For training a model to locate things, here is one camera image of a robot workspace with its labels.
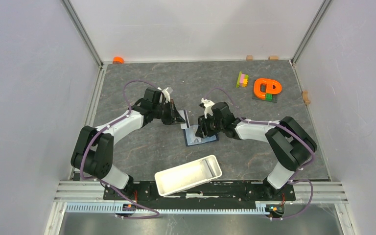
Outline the white plastic tray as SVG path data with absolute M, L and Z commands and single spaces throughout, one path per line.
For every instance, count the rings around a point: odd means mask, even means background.
M 216 174 L 211 177 L 205 164 L 208 160 Z M 186 191 L 196 186 L 208 183 L 222 176 L 222 170 L 215 155 L 175 166 L 155 173 L 155 182 L 160 196 L 168 196 L 177 192 Z

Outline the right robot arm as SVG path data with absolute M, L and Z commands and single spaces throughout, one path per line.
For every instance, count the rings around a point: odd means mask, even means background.
M 204 98 L 200 107 L 204 114 L 198 117 L 197 137 L 224 133 L 230 139 L 255 140 L 270 145 L 277 159 L 274 169 L 263 181 L 263 194 L 270 200 L 281 196 L 283 187 L 296 171 L 315 156 L 316 142 L 292 117 L 277 121 L 235 117 L 226 102 L 214 103 Z

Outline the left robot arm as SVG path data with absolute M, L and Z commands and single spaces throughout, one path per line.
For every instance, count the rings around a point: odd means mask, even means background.
M 71 165 L 115 187 L 121 199 L 131 198 L 134 194 L 133 178 L 113 165 L 114 146 L 154 119 L 161 120 L 164 125 L 185 123 L 170 97 L 172 92 L 171 87 L 147 88 L 144 96 L 123 115 L 98 127 L 83 127 L 70 160 Z

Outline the stack of silver cards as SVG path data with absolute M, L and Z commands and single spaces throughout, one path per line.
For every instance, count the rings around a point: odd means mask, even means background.
M 208 160 L 205 160 L 205 164 L 206 164 L 206 166 L 207 166 L 207 168 L 208 168 L 208 170 L 209 170 L 209 172 L 210 172 L 211 177 L 212 177 L 212 178 L 215 177 L 216 174 L 214 173 L 214 170 L 213 170 L 213 168 L 212 168 L 210 162 L 209 162 Z

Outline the pink green block stack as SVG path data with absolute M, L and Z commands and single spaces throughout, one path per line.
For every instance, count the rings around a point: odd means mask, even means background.
M 248 85 L 248 80 L 249 80 L 249 75 L 244 74 L 243 72 L 239 72 L 237 82 L 236 82 L 236 87 L 247 87 Z

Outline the green lego brick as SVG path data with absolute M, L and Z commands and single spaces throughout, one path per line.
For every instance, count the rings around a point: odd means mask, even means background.
M 270 94 L 270 93 L 266 93 L 266 94 L 265 94 L 265 100 L 266 100 L 266 101 L 272 101 L 272 100 L 273 100 L 273 95 Z

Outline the orange round cap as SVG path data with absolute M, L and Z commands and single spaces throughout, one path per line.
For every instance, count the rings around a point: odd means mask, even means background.
M 116 57 L 113 58 L 112 63 L 113 64 L 123 64 L 124 59 L 122 57 L 116 56 Z

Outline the orange marble run piece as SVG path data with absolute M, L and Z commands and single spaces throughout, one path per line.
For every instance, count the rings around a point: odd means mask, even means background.
M 282 92 L 282 85 L 273 79 L 259 78 L 254 81 L 253 94 L 264 98 L 266 93 L 279 95 Z

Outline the right wooden block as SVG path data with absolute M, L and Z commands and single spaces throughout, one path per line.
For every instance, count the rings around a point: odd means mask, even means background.
M 280 58 L 277 55 L 271 55 L 271 56 L 268 57 L 268 59 L 269 60 L 279 60 Z

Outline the curved wooden piece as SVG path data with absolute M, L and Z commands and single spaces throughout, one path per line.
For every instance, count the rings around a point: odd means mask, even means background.
M 302 91 L 302 99 L 303 99 L 305 105 L 309 105 L 311 103 L 311 101 L 308 97 L 308 91 Z

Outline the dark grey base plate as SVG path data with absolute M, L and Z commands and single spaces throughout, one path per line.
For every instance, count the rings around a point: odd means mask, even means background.
M 253 94 L 252 95 L 252 99 L 258 100 L 258 101 L 266 101 L 266 102 L 277 103 L 278 102 L 277 96 L 278 96 L 277 94 L 266 93 L 264 98 L 259 98 L 259 97 L 255 96 Z

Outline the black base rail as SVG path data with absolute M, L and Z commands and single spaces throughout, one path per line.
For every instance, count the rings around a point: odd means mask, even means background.
M 255 202 L 296 200 L 292 185 L 272 191 L 268 185 L 252 181 L 211 181 L 168 196 L 159 195 L 156 182 L 139 181 L 124 194 L 143 206 L 161 210 L 253 209 Z

